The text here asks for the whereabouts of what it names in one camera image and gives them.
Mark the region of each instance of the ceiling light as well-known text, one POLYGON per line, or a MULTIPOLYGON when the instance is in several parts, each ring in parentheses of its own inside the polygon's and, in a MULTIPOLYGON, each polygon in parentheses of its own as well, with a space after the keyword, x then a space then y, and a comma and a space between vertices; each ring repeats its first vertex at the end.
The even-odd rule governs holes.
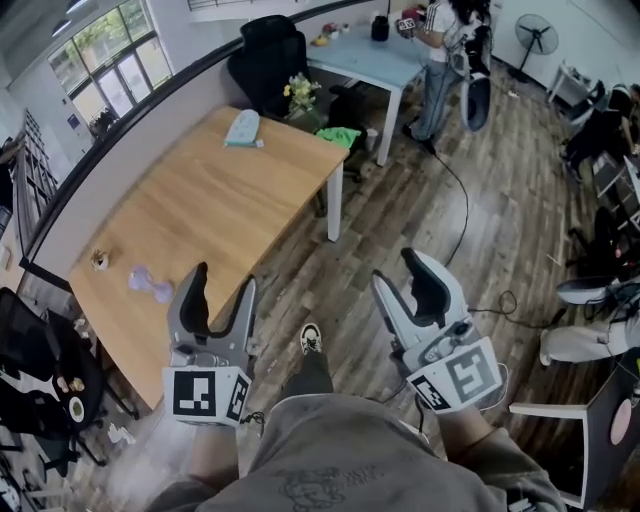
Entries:
POLYGON ((69 25, 71 25, 70 20, 60 20, 58 23, 56 23, 56 26, 53 27, 53 34, 51 34, 51 37, 56 37, 60 32, 62 32, 69 25))
POLYGON ((84 4, 86 4, 89 0, 71 0, 69 2, 69 6, 67 7, 67 14, 79 9, 84 4))

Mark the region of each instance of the black wall trim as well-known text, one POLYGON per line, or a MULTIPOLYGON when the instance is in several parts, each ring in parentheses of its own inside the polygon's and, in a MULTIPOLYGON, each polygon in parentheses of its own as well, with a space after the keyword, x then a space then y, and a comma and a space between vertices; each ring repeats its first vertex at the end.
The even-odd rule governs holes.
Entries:
MULTIPOLYGON (((321 14, 326 14, 328 12, 342 9, 344 7, 363 4, 371 1, 373 0, 340 0, 338 2, 321 5, 304 12, 296 13, 291 16, 290 19, 294 23, 300 23, 301 21, 314 18, 315 16, 319 16, 321 14)), ((38 274, 36 272, 33 272, 31 268, 38 268, 41 272, 46 272, 53 278, 66 283, 68 287, 69 283, 64 279, 61 279, 58 276, 55 276, 47 270, 38 267, 37 265, 34 265, 30 262, 33 262, 35 260, 35 257, 38 254, 40 247, 42 247, 42 244, 49 234, 49 231, 51 231, 52 226, 60 216, 60 213, 69 202, 73 194, 75 194, 76 190, 78 190, 80 185, 82 185, 87 176, 91 174, 93 169, 105 157, 105 155, 109 151, 111 151, 111 149, 113 149, 113 147, 120 141, 120 139, 122 139, 136 124, 138 124, 142 118, 144 118, 149 112, 151 112, 154 108, 156 108, 160 103, 166 100, 178 89, 184 87, 197 76, 201 75, 221 61, 225 60, 234 52, 240 51, 241 48, 242 39, 238 37, 233 41, 230 41, 227 44, 221 46, 220 48, 213 50, 211 53, 205 55, 197 61, 192 62, 178 74, 174 75, 173 78, 167 80, 164 84, 158 87, 149 96, 147 96, 133 109, 131 109, 122 119, 120 119, 120 121, 107 132, 107 135, 102 140, 102 142, 95 144, 87 152, 87 154, 84 155, 82 160, 78 162, 67 179, 62 183, 62 185, 58 189, 58 192, 53 196, 45 211, 42 213, 42 217, 40 217, 40 220, 34 228, 29 246, 24 249, 25 257, 23 257, 23 260, 26 260, 28 262, 28 267, 22 265, 22 262, 20 266, 22 266, 23 268, 27 268, 29 272, 35 275, 38 274)))
POLYGON ((64 290, 65 292, 73 293, 73 291, 71 290, 71 285, 69 284, 69 281, 65 281, 61 277, 58 277, 57 275, 49 272, 47 269, 42 268, 39 265, 36 265, 35 263, 31 263, 24 256, 20 260, 20 266, 23 269, 25 269, 25 271, 29 272, 29 274, 39 277, 43 281, 46 281, 47 283, 52 284, 53 286, 57 286, 58 288, 60 288, 61 290, 64 290))

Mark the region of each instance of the window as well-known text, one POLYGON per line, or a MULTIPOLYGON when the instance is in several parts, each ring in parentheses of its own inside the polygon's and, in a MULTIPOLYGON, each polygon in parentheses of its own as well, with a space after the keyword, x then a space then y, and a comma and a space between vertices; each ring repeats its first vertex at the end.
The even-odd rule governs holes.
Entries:
POLYGON ((169 79, 171 71, 157 38, 140 45, 136 52, 154 89, 169 79))
POLYGON ((109 11, 87 28, 82 29, 73 36, 73 41, 80 50, 82 60, 89 71, 95 71, 107 59, 130 44, 117 9, 109 11))
POLYGON ((89 124, 91 120, 106 107, 98 88, 94 83, 87 85, 80 93, 73 98, 76 106, 84 120, 89 124))
POLYGON ((49 63, 87 123, 122 117, 171 77, 145 0, 127 0, 80 30, 49 63))
POLYGON ((62 48, 49 57, 49 64, 67 93, 73 91, 89 77, 71 41, 67 41, 62 48))
POLYGON ((151 32, 151 20, 140 0, 129 0, 120 6, 124 24, 129 30, 132 40, 151 32))

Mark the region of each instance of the shoe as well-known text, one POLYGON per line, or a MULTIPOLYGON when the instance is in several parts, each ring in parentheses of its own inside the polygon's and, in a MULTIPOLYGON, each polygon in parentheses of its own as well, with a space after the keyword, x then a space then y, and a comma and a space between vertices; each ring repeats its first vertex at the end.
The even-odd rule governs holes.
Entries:
POLYGON ((306 356, 309 352, 322 353, 322 334, 316 324, 306 324, 300 331, 300 346, 306 356))
POLYGON ((544 338, 546 338, 549 334, 549 330, 548 329, 544 329, 541 333, 540 333, 540 363, 542 364, 542 366, 551 366, 551 363, 553 362, 553 359, 551 359, 551 356, 548 354, 545 354, 542 351, 542 340, 544 338))
POLYGON ((567 170, 569 175, 576 181, 578 185, 582 183, 582 178, 580 177, 580 173, 576 169, 574 169, 569 162, 565 162, 564 168, 567 170))
POLYGON ((431 142, 431 139, 426 139, 426 140, 416 139, 413 136, 413 133, 411 132, 411 125, 409 123, 402 125, 402 135, 404 135, 405 137, 409 137, 411 140, 422 145, 422 147, 424 147, 430 154, 432 155, 436 154, 436 150, 433 147, 433 143, 431 142))
POLYGON ((404 135, 405 137, 409 137, 410 139, 413 139, 413 133, 411 133, 411 124, 410 123, 405 123, 402 125, 402 135, 404 135))
POLYGON ((548 356, 544 352, 540 351, 540 363, 542 364, 542 366, 551 366, 552 362, 553 359, 551 359, 551 356, 548 356))

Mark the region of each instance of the light wood tabletop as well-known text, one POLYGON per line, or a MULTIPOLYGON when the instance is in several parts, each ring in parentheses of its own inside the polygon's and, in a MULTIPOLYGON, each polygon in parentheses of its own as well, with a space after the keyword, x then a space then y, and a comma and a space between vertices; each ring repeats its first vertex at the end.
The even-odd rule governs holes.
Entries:
POLYGON ((224 147, 238 113, 223 107, 186 133, 114 208, 71 271, 88 321, 152 408, 169 360, 168 305, 129 289, 136 265, 177 285, 207 262, 212 321, 327 180, 329 238, 339 234, 347 150, 267 119, 258 131, 264 147, 224 147), (91 265, 96 249, 109 254, 106 270, 91 265))

